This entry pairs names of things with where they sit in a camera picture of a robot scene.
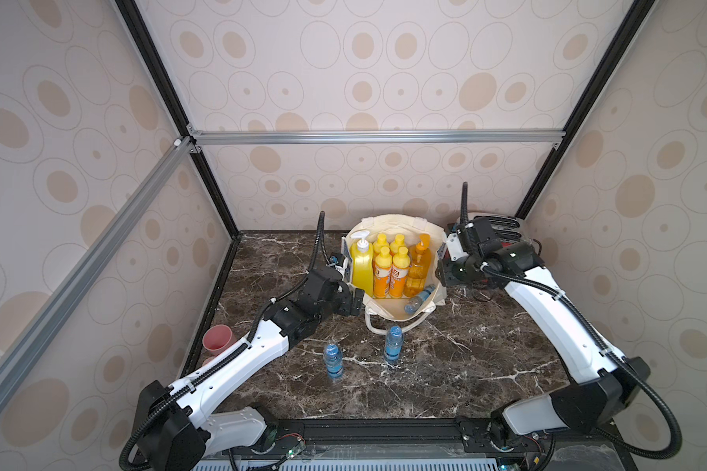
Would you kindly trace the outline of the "orange dish soap pump bottle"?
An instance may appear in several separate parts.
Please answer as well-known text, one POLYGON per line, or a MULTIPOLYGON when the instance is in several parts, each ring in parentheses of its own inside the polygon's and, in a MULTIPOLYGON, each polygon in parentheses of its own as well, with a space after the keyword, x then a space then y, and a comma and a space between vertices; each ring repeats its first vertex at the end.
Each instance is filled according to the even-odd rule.
POLYGON ((408 269, 404 291, 407 298, 417 296, 425 288, 432 262, 430 241, 430 235, 421 234, 419 242, 410 248, 410 268, 408 269))

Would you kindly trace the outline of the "yellow cap juice bottle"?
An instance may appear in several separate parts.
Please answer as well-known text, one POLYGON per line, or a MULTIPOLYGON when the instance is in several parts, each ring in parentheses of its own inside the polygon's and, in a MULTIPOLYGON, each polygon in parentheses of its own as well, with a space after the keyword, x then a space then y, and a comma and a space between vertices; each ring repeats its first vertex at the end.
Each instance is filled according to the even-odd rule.
POLYGON ((389 290, 391 298, 401 298, 404 295, 408 271, 410 271, 410 251, 408 247, 400 246, 392 257, 389 290))
POLYGON ((387 235, 378 234, 372 246, 374 250, 374 256, 379 255, 383 248, 390 249, 387 235))
POLYGON ((397 255, 401 247, 406 245, 406 237, 403 234, 395 235, 392 243, 390 243, 390 252, 392 255, 397 255))
POLYGON ((393 269, 393 256, 390 247, 383 246, 374 258, 373 295, 375 298, 388 298, 393 269))

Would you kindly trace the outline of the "yellow dish soap pump bottle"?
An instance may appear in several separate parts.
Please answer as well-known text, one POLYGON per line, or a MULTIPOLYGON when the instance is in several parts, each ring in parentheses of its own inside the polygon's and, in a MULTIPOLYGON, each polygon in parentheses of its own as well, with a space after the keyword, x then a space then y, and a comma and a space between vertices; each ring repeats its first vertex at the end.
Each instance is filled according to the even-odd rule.
POLYGON ((370 231, 358 231, 352 233, 353 245, 351 246, 352 258, 352 284, 364 290, 365 293, 373 297, 373 246, 367 239, 370 231))

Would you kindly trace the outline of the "blue cap water bottle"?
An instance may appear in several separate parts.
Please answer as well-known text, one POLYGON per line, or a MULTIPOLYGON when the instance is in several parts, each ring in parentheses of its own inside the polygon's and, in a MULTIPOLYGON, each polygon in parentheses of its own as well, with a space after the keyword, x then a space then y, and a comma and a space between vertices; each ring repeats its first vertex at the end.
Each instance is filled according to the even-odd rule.
POLYGON ((418 312, 418 310, 420 310, 420 308, 424 305, 424 302, 426 302, 426 300, 428 300, 428 298, 432 295, 432 292, 434 292, 434 290, 434 285, 428 285, 416 296, 410 298, 410 300, 404 307, 406 314, 416 314, 416 312, 418 312))
POLYGON ((386 334, 384 358, 389 364, 396 364, 401 356, 404 334, 400 326, 393 326, 386 334))
POLYGON ((326 345, 323 353, 324 364, 329 378, 338 381, 343 377, 344 365, 339 345, 330 343, 326 345))

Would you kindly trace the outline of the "blue cap water bottle front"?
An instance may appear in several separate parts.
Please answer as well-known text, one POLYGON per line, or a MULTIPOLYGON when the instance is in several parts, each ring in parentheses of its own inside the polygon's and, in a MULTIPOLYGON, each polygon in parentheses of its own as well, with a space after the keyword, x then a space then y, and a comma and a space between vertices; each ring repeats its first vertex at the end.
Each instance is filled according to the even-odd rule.
POLYGON ((418 310, 420 310, 420 308, 424 305, 424 302, 426 302, 426 300, 428 300, 428 298, 432 295, 432 292, 434 292, 434 290, 434 285, 428 285, 416 296, 410 298, 410 300, 404 307, 406 314, 416 314, 416 312, 418 312, 418 310))

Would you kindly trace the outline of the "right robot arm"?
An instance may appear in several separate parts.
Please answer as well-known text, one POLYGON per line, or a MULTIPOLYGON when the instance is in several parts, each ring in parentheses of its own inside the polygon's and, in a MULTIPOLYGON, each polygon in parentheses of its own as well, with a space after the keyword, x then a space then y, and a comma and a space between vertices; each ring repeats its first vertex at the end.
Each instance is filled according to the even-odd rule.
POLYGON ((505 245, 487 217, 469 217, 469 189, 462 188, 460 217, 448 235, 436 277, 449 286, 480 284, 501 288, 532 318, 558 353, 569 377, 565 388, 517 400, 496 409, 483 436, 499 453, 509 453, 532 433, 571 430, 597 434, 633 455, 665 460, 683 445, 681 426, 667 402, 648 384, 651 370, 640 357, 627 357, 600 335, 555 282, 540 254, 525 239, 505 245), (669 429, 662 449, 628 444, 604 426, 644 393, 669 429))

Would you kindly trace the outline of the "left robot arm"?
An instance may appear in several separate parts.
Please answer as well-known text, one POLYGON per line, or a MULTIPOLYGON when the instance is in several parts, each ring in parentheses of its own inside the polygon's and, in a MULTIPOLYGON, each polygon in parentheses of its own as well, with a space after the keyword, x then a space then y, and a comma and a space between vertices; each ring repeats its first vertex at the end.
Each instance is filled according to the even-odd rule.
POLYGON ((308 266, 286 294, 259 308, 249 333, 210 363, 165 387, 154 381, 139 394, 123 470, 191 470, 206 455, 250 447, 271 451, 275 418, 261 406, 219 413, 216 408, 268 363, 315 333, 331 315, 358 316, 364 292, 333 266, 308 266))

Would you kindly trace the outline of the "red white toaster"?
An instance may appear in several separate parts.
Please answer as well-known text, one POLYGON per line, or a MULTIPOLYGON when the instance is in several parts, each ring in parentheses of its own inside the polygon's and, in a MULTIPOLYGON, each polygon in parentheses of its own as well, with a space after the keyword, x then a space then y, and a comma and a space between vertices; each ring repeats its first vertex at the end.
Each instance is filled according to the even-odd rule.
POLYGON ((469 221, 475 218, 486 218, 502 241, 502 245, 508 246, 519 241, 532 241, 526 233, 524 222, 512 216, 504 216, 485 212, 469 212, 469 221))

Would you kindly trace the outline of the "pink plastic cup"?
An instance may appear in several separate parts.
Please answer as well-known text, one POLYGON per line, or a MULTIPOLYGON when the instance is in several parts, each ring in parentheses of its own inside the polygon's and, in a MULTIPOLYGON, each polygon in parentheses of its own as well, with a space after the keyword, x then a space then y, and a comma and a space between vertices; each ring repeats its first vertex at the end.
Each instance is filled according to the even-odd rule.
POLYGON ((203 348, 213 356, 220 355, 236 342, 233 330, 223 324, 210 327, 202 337, 203 348))

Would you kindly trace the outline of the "small green circuit board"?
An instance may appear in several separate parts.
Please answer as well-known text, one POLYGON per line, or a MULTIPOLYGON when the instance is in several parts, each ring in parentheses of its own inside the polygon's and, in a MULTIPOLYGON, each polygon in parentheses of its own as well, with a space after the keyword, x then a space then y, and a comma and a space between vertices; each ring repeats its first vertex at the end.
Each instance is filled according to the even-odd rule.
POLYGON ((296 445, 293 445, 285 453, 284 460, 294 459, 295 457, 301 455, 305 450, 306 450, 306 443, 303 441, 300 441, 300 442, 296 443, 296 445))

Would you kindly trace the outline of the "silver horizontal frame bar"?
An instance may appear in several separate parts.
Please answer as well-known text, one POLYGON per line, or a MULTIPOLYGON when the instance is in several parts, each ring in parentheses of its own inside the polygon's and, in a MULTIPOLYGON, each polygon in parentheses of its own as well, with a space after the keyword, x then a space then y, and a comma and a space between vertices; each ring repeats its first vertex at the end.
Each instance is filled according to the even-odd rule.
POLYGON ((199 145, 333 145, 439 143, 558 143, 566 133, 553 129, 437 131, 196 131, 199 145))

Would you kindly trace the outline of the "black left frame post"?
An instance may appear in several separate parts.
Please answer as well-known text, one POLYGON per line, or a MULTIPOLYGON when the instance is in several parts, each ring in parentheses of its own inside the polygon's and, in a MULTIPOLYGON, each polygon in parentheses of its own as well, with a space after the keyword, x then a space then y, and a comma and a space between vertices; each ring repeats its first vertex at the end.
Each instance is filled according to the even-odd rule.
POLYGON ((143 63, 147 67, 149 76, 157 88, 160 98, 165 105, 165 108, 170 116, 172 122, 174 123, 176 130, 180 137, 187 137, 192 140, 194 147, 196 148, 190 156, 192 156, 192 162, 198 170, 198 174, 204 186, 206 187, 207 193, 210 196, 212 203, 214 204, 218 216, 222 220, 229 237, 235 239, 241 235, 229 208, 226 200, 218 186, 218 182, 215 178, 214 173, 205 157, 200 146, 194 140, 192 136, 192 130, 190 129, 190 119, 184 109, 184 106, 178 96, 178 92, 171 80, 170 74, 167 72, 166 67, 162 61, 162 58, 157 50, 157 47, 152 39, 152 36, 145 24, 145 18, 137 5, 137 2, 133 0, 116 0, 114 1, 118 11, 121 14, 123 22, 131 35, 143 63))

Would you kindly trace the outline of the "black frame post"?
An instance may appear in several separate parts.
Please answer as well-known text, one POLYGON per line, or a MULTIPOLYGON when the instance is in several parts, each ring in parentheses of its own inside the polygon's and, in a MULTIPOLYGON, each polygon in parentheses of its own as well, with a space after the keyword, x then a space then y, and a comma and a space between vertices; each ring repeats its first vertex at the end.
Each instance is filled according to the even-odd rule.
POLYGON ((577 105, 571 112, 569 120, 563 127, 564 137, 560 143, 553 146, 547 155, 520 207, 516 211, 515 216, 517 218, 526 219, 532 212, 537 200, 552 179, 573 140, 577 137, 586 118, 600 98, 606 85, 610 82, 614 72, 616 72, 620 62, 626 55, 626 51, 632 45, 655 4, 655 0, 637 0, 632 2, 632 5, 626 11, 620 27, 616 29, 612 40, 608 43, 592 78, 584 88, 577 105))
POLYGON ((192 140, 194 147, 196 148, 190 156, 192 156, 192 162, 198 170, 198 174, 204 186, 206 187, 207 193, 210 196, 212 203, 214 204, 218 216, 222 220, 229 237, 235 239, 241 235, 229 208, 226 200, 218 186, 218 182, 215 178, 214 173, 205 157, 200 146, 194 140, 192 136, 192 130, 190 129, 190 119, 184 109, 184 106, 178 96, 178 92, 171 80, 170 74, 167 72, 166 67, 162 61, 162 58, 157 50, 157 47, 152 39, 152 36, 145 24, 145 18, 137 5, 137 2, 133 0, 116 0, 114 1, 118 11, 121 14, 123 22, 131 35, 143 63, 147 67, 149 76, 157 88, 160 98, 165 105, 165 108, 170 116, 172 122, 174 123, 176 130, 180 137, 187 137, 192 140))

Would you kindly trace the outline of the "black right frame post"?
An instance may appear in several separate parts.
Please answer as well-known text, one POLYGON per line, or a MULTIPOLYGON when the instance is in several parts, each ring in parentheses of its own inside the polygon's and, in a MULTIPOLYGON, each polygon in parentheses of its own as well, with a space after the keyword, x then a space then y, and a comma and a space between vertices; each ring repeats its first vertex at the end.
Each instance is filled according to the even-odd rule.
POLYGON ((532 212, 537 200, 552 179, 573 140, 577 137, 586 118, 600 98, 606 85, 610 82, 614 72, 616 72, 620 62, 626 55, 626 51, 632 45, 655 4, 655 0, 637 0, 632 2, 632 5, 626 11, 620 27, 616 29, 612 40, 608 43, 592 78, 584 88, 577 105, 571 112, 569 120, 563 127, 564 137, 560 143, 553 146, 547 155, 520 207, 516 211, 515 216, 517 218, 526 219, 532 212))

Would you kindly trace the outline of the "silver diagonal frame bar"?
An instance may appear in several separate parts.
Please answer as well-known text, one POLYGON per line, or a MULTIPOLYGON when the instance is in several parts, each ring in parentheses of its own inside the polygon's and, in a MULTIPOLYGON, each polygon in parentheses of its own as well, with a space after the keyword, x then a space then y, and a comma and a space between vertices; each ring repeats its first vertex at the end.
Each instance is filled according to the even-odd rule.
POLYGON ((74 313, 90 287, 119 250, 135 224, 147 211, 161 188, 194 149, 194 139, 182 137, 149 173, 145 181, 123 205, 92 247, 79 260, 35 319, 23 330, 0 360, 0 413, 29 372, 74 313))

